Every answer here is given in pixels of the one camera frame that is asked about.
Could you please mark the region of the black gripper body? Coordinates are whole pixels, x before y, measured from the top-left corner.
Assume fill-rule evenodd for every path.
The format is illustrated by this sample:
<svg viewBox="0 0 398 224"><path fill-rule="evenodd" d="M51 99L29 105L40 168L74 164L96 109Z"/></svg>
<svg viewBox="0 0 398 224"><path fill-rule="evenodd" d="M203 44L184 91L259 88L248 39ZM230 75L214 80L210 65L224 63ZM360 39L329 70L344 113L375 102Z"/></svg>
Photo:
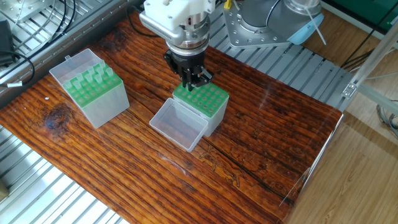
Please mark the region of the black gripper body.
<svg viewBox="0 0 398 224"><path fill-rule="evenodd" d="M192 69L194 74L202 73L205 69L205 52L208 45L195 49L188 49L187 54L178 54L171 49L164 53L164 60L174 74L180 74L181 71Z"/></svg>

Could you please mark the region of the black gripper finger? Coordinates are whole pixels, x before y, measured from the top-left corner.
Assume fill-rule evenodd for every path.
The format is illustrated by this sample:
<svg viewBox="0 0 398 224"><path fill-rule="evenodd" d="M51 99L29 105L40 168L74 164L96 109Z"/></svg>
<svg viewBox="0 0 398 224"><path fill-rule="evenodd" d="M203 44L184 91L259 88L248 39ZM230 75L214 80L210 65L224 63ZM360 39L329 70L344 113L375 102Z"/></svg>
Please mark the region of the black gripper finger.
<svg viewBox="0 0 398 224"><path fill-rule="evenodd" d="M182 86L188 90L192 91L192 75L193 75L193 68L185 68L185 67L178 67L177 73L182 81Z"/></svg>
<svg viewBox="0 0 398 224"><path fill-rule="evenodd" d="M194 79L194 87L199 88L203 85L207 85L213 78L214 74L212 72L209 72L205 67L200 67L200 72Z"/></svg>

